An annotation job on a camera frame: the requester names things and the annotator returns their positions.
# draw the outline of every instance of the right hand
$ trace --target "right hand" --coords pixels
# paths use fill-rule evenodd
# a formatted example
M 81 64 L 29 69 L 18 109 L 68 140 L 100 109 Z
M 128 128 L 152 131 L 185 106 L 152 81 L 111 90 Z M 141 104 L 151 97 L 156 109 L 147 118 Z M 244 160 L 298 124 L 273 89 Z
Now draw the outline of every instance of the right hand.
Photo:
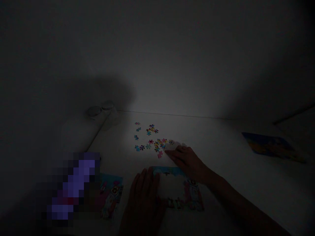
M 165 153 L 191 179 L 206 184 L 212 171 L 199 159 L 191 147 L 177 146 L 174 151 Z

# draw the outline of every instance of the puzzle piece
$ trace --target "puzzle piece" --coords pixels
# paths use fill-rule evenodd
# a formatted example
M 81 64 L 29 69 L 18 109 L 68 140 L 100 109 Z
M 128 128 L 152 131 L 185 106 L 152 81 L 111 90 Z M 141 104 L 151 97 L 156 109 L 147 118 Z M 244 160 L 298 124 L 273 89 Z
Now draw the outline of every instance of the puzzle piece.
M 159 159 L 161 159 L 161 158 L 162 158 L 162 155 L 163 155 L 163 152 L 162 152 L 162 151 L 159 151 L 157 157 L 158 157 Z

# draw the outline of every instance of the picture card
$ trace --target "picture card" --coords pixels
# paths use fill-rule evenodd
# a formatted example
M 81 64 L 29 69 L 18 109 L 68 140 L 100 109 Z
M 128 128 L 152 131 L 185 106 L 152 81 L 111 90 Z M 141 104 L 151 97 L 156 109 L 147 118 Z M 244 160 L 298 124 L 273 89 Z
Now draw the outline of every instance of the picture card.
M 202 196 L 196 181 L 187 178 L 178 167 L 153 167 L 160 173 L 158 198 L 168 201 L 168 207 L 184 211 L 204 211 Z
M 254 153 L 305 162 L 304 158 L 283 138 L 245 132 L 242 132 L 242 135 Z

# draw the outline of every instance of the cartoon character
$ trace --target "cartoon character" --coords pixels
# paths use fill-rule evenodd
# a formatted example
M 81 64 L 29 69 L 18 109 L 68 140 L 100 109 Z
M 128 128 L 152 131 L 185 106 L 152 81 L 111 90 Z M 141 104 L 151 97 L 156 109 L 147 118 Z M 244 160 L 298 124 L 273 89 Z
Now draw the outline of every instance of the cartoon character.
M 104 192 L 106 186 L 107 186 L 107 181 L 105 181 L 103 185 L 101 186 L 101 194 Z
M 102 194 L 104 195 L 102 198 L 105 199 L 105 204 L 101 210 L 101 217 L 110 219 L 112 218 L 117 204 L 116 197 L 118 196 L 119 189 L 121 188 L 120 186 L 118 186 L 119 184 L 119 181 L 114 181 L 114 186 L 112 187 L 112 189 Z
M 195 180 L 187 180 L 189 182 L 189 192 L 191 196 L 192 201 L 199 201 L 199 196 L 198 196 L 198 185 Z
M 169 208 L 175 208 L 173 199 L 171 199 L 171 198 L 168 198 L 168 207 Z

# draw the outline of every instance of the white tabletop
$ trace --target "white tabletop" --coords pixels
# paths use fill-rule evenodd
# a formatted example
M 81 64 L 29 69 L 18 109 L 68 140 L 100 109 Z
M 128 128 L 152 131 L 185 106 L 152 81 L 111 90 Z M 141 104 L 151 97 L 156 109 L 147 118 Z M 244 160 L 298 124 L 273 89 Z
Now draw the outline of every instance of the white tabletop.
M 150 124 L 154 124 L 159 130 L 157 134 L 146 134 Z M 135 145 L 145 146 L 150 139 L 165 138 L 192 147 L 208 167 L 224 177 L 249 201 L 289 232 L 302 234 L 310 224 L 308 220 L 311 220 L 314 212 L 314 197 L 301 176 L 307 176 L 312 166 L 254 154 L 241 132 L 283 137 L 294 146 L 290 139 L 269 124 L 120 112 L 119 124 L 113 126 L 109 118 L 89 151 L 100 152 L 101 172 L 124 178 L 124 190 L 113 222 L 94 222 L 93 229 L 87 232 L 109 230 L 111 234 L 117 233 L 136 173 L 149 166 L 175 166 L 166 154 L 159 159 L 154 148 L 140 152 L 135 149 Z M 139 140 L 135 140 L 134 135 L 138 135 Z M 196 232 L 199 235 L 238 234 L 233 222 L 212 193 L 205 186 L 201 186 L 200 191 L 205 212 L 178 212 L 168 209 L 160 229 L 161 235 L 195 235 Z M 85 231 L 80 230 L 76 234 L 84 235 Z

